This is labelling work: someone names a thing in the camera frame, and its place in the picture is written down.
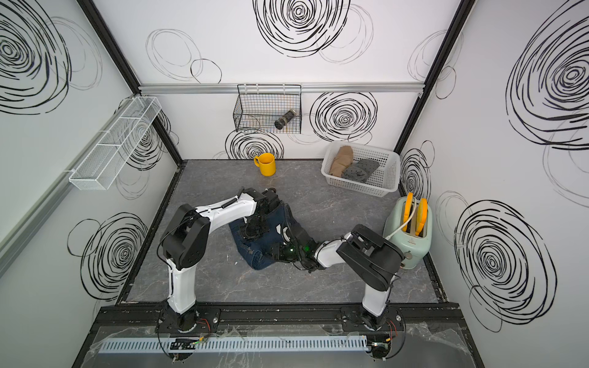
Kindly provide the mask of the dark blue skirt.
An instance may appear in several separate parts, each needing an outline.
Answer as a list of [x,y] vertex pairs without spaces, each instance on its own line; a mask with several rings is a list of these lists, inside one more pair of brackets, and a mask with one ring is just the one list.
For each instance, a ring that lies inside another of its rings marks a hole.
[[230,222],[229,228],[238,253],[256,271],[268,268],[276,263],[270,256],[270,250],[271,244],[277,242],[279,238],[275,230],[277,225],[288,227],[292,232],[301,229],[292,214],[290,206],[284,202],[280,202],[279,207],[268,216],[269,231],[258,239],[246,240],[243,238],[244,219],[237,219]]

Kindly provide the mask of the grey polka dot skirt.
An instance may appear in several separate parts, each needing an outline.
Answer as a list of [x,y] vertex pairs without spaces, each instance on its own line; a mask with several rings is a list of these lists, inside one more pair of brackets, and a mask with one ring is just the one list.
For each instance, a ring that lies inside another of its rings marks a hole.
[[366,183],[372,174],[380,167],[380,163],[373,159],[360,159],[352,163],[342,174],[342,179]]

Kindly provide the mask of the tan brown skirt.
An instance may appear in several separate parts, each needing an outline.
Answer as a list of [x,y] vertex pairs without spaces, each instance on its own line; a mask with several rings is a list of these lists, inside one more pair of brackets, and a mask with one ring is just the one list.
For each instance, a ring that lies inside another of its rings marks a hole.
[[352,147],[342,146],[337,152],[329,170],[331,176],[342,177],[343,172],[354,161],[354,153]]

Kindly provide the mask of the white plastic basket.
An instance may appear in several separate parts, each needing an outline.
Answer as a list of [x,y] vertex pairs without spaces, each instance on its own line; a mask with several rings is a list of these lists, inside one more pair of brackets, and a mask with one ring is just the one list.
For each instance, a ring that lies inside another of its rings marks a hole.
[[400,157],[393,151],[334,141],[328,145],[321,173],[327,184],[384,197],[400,183]]

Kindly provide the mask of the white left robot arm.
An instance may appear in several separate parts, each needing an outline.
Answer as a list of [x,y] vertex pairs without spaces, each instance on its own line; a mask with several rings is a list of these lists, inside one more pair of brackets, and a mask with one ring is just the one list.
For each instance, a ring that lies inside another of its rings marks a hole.
[[237,195],[212,205],[181,205],[167,226],[160,245],[169,268],[167,304],[176,328],[188,333],[197,325],[196,265],[206,252],[209,235],[239,220],[237,235],[246,242],[270,232],[268,216],[279,207],[276,189],[258,192],[242,188]]

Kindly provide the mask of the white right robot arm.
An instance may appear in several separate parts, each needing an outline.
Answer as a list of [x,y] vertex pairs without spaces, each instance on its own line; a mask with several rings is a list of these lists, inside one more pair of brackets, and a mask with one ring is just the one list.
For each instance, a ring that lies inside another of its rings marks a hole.
[[365,225],[322,243],[299,225],[291,225],[282,231],[282,241],[271,246],[270,256],[277,262],[299,263],[308,272],[347,265],[365,284],[360,315],[364,325],[376,331],[387,322],[389,297],[404,254]]

